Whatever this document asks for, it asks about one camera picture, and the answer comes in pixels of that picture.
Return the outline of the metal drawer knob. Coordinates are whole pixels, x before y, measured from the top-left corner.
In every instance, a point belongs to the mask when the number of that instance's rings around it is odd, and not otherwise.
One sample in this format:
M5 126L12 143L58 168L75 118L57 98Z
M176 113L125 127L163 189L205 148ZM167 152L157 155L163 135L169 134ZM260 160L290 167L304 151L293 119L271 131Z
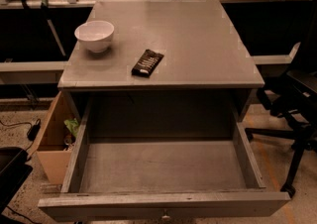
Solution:
M165 211L165 212L163 213L161 219L167 221L167 220L170 220L171 217L169 216L168 212Z

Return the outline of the green snack bag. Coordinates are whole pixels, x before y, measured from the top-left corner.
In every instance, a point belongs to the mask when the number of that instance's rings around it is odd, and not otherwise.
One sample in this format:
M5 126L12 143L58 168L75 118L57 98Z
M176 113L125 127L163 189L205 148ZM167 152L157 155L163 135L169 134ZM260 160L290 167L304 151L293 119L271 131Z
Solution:
M79 129L79 123L78 123L78 121L75 118L66 119L64 121L64 125L65 125L65 127L67 128L67 130L70 132L70 134L73 137L77 137L77 132L78 132L78 129Z

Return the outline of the grey cabinet table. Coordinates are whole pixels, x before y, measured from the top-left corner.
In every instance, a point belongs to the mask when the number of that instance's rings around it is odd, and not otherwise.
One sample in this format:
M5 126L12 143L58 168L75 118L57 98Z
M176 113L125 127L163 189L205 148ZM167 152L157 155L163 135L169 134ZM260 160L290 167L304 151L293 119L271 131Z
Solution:
M115 30L102 53L77 44L58 83L83 121L113 129L227 125L244 119L264 84L216 0L99 1L88 20ZM132 75L145 50L164 58L150 77Z

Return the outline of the black snack bar wrapper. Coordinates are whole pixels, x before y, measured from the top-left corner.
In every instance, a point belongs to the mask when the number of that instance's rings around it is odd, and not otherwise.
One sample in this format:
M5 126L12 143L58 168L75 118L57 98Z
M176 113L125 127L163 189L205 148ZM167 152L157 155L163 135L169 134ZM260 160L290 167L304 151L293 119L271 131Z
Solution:
M132 68L132 75L150 77L159 65L164 55L152 50L145 50L137 63Z

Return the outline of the grey open drawer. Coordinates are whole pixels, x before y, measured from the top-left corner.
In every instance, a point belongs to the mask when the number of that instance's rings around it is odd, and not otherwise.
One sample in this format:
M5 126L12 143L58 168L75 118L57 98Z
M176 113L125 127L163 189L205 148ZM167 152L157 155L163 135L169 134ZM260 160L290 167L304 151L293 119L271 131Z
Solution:
M81 121L60 195L39 207L57 222L269 216L269 191L242 123L113 129Z

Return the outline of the black bin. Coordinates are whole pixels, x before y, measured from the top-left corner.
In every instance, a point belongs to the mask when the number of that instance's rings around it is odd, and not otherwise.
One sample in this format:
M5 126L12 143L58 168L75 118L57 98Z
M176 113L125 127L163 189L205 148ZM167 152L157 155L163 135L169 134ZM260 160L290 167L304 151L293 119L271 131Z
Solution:
M22 148L0 148L0 213L33 170L27 160L28 153Z

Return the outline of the cardboard box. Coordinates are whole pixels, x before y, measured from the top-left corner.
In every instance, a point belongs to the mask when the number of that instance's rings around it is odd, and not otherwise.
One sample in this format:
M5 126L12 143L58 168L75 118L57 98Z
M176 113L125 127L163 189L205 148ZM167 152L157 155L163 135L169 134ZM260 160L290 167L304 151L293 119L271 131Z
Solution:
M60 92L54 98L37 136L37 156L51 184L63 184L71 155L65 143L65 140L71 139L70 132L64 122L72 118L73 114Z

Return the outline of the white ceramic bowl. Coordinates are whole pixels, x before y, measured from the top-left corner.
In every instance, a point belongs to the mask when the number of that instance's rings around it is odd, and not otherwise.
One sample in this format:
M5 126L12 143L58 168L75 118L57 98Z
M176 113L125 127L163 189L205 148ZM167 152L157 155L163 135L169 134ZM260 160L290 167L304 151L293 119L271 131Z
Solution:
M74 35L85 49L102 53L110 47L114 30L114 26L107 21L89 21L78 26Z

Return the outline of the black power adapter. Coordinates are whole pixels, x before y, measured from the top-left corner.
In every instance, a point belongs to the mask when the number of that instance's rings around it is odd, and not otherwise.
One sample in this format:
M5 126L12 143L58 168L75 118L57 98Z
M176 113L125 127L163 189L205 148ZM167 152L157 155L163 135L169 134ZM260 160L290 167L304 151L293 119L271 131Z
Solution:
M38 119L34 125L31 126L30 130L27 133L27 138L29 141L34 141L40 131L41 120Z

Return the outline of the black office chair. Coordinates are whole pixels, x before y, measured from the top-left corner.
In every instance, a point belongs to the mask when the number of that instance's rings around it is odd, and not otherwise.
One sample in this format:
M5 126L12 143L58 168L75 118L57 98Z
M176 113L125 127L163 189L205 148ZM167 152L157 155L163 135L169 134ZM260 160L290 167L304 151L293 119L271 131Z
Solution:
M315 72L289 70L277 79L257 90L257 98L271 116L284 118L289 131L277 129L246 128L249 140L253 135L265 135L293 141L294 155L282 192L293 197L293 182L305 151L317 149L317 76Z

